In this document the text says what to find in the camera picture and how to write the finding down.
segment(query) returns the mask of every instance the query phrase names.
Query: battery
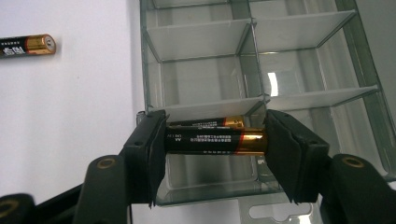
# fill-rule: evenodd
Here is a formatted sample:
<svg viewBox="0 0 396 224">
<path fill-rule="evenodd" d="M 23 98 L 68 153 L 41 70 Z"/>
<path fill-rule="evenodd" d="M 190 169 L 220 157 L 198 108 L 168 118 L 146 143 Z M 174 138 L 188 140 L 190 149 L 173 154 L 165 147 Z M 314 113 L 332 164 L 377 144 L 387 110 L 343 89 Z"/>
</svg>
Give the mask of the battery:
<svg viewBox="0 0 396 224">
<path fill-rule="evenodd" d="M 0 57 L 53 54 L 56 44 L 50 35 L 0 38 Z"/>
<path fill-rule="evenodd" d="M 164 145 L 171 154 L 262 156 L 267 135 L 259 128 L 170 126 Z"/>
<path fill-rule="evenodd" d="M 244 127 L 243 116 L 231 116 L 227 118 L 196 119 L 171 122 L 170 126 L 200 126 L 200 127 Z"/>
</svg>

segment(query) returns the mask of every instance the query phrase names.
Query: storage box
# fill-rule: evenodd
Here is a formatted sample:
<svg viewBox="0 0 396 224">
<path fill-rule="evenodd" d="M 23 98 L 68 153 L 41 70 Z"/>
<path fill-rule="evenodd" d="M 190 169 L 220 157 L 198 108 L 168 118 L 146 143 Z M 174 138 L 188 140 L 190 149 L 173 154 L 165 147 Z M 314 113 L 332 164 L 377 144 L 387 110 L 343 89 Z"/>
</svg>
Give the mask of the storage box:
<svg viewBox="0 0 396 224">
<path fill-rule="evenodd" d="M 394 179 L 394 127 L 354 1 L 141 0 L 141 23 L 147 111 L 244 115 L 251 127 L 267 108 L 285 111 L 331 156 L 360 156 Z M 263 157 L 168 155 L 157 203 L 278 192 Z M 263 203 L 286 201 L 276 198 Z"/>
</svg>

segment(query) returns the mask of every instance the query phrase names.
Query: transparent plastic box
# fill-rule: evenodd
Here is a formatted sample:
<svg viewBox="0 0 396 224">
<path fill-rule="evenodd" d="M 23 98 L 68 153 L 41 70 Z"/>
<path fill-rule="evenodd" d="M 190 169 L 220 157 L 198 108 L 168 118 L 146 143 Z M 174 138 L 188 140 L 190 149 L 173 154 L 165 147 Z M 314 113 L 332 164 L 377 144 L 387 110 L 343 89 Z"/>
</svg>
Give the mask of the transparent plastic box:
<svg viewBox="0 0 396 224">
<path fill-rule="evenodd" d="M 250 127 L 268 108 L 284 111 L 331 156 L 360 156 L 395 179 L 394 126 L 354 1 L 141 0 L 141 25 L 147 111 L 244 115 Z M 228 198 L 245 210 L 288 201 L 263 157 L 167 156 L 158 205 Z M 310 207 L 295 218 L 320 222 Z"/>
</svg>

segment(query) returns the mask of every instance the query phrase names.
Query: black and gold battery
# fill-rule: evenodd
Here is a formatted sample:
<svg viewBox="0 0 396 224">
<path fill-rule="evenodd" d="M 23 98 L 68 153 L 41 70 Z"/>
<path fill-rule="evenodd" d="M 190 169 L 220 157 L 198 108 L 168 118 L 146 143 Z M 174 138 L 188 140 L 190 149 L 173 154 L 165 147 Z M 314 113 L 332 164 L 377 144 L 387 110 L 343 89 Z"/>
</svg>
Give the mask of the black and gold battery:
<svg viewBox="0 0 396 224">
<path fill-rule="evenodd" d="M 245 127 L 243 116 L 230 116 L 215 119 L 183 120 L 169 123 L 170 126 L 200 126 L 200 127 Z"/>
<path fill-rule="evenodd" d="M 262 156 L 267 135 L 258 128 L 171 126 L 164 144 L 171 154 Z"/>
<path fill-rule="evenodd" d="M 54 54 L 55 40 L 50 35 L 0 38 L 0 57 Z"/>
</svg>

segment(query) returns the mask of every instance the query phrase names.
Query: aa battery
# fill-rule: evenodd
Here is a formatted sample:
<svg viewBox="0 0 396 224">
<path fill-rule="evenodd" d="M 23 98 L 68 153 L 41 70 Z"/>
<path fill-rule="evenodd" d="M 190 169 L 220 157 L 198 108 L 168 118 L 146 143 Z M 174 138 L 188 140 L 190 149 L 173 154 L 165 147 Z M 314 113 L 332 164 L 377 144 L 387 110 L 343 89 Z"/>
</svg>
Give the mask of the aa battery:
<svg viewBox="0 0 396 224">
<path fill-rule="evenodd" d="M 243 116 L 231 116 L 227 118 L 196 119 L 171 122 L 170 126 L 199 126 L 199 127 L 245 127 Z"/>
<path fill-rule="evenodd" d="M 0 57 L 53 54 L 56 44 L 50 35 L 0 38 Z"/>
<path fill-rule="evenodd" d="M 267 135 L 258 128 L 171 126 L 166 128 L 164 144 L 173 154 L 262 156 Z"/>
</svg>

